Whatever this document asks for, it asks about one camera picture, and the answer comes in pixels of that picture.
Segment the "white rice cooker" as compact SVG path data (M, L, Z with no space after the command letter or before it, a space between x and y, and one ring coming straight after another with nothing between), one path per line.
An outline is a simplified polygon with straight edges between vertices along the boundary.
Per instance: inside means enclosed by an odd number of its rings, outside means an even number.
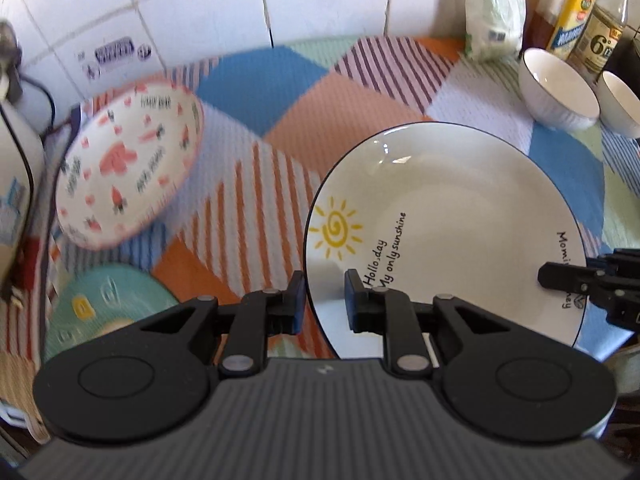
M43 175L38 133L8 102L1 102L1 284L8 277L25 235Z

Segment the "colourful patchwork table mat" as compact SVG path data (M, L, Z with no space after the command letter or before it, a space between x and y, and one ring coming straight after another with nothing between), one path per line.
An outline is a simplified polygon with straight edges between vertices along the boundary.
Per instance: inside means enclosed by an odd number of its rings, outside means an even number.
M2 415L43 440L32 383L47 359L296 270L303 328L274 356L381 354L349 329L350 268L612 356L629 333L537 273L638 246L638 144L541 124L524 75L445 40L366 37L211 58L73 106L1 304Z

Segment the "yellow label oil bottle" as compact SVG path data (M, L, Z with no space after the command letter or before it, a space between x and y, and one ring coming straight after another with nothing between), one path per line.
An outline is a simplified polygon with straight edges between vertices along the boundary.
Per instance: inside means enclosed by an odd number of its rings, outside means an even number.
M546 50L565 61L584 30L593 5L594 0L562 0Z

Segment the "white green food bag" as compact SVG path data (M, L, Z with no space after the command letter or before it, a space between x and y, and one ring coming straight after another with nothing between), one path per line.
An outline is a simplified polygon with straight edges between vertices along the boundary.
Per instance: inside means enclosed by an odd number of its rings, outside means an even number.
M465 55L474 62L515 58L521 51L526 0L465 0Z

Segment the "white sunshine plate black rim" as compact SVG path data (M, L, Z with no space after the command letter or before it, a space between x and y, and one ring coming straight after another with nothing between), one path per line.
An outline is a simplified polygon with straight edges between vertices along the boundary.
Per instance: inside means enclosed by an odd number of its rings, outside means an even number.
M349 269L416 301L448 292L563 344L582 327L584 300L537 280L546 262L585 262L574 214L536 162L471 127L418 122L349 151L314 196L304 259L311 307L342 359L383 349L349 328Z

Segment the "white ribbed bowl large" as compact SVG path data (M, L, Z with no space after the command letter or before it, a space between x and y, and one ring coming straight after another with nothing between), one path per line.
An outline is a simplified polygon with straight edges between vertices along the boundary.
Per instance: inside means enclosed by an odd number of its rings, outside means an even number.
M590 85L546 50L524 51L518 64L518 84L529 114L547 128L585 130L600 117L600 105Z

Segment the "pink rabbit carrot plate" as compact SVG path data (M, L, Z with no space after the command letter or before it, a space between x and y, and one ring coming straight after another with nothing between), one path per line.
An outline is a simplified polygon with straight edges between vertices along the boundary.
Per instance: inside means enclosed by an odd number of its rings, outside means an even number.
M94 114L58 170L55 208L75 245L112 248L145 229L190 174L204 132L186 86L152 81Z

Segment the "teal patterned plate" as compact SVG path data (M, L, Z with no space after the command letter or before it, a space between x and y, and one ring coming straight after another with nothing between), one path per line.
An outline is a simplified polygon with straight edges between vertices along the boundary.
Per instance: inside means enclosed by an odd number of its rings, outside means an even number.
M95 266L63 287L48 322L43 359L162 312L178 299L134 266Z

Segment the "brown sauce bottle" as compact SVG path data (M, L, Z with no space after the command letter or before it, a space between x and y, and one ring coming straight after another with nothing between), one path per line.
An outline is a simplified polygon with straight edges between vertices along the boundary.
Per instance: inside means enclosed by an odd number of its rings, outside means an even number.
M529 22L524 49L547 47L553 26L547 21L546 14L552 0L538 0L532 19Z

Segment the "vinegar bottle yellow cap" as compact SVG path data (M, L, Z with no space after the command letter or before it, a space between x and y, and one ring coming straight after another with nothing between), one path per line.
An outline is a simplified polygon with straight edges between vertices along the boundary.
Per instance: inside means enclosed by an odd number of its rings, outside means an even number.
M594 87L623 37L629 0L596 0L568 64Z

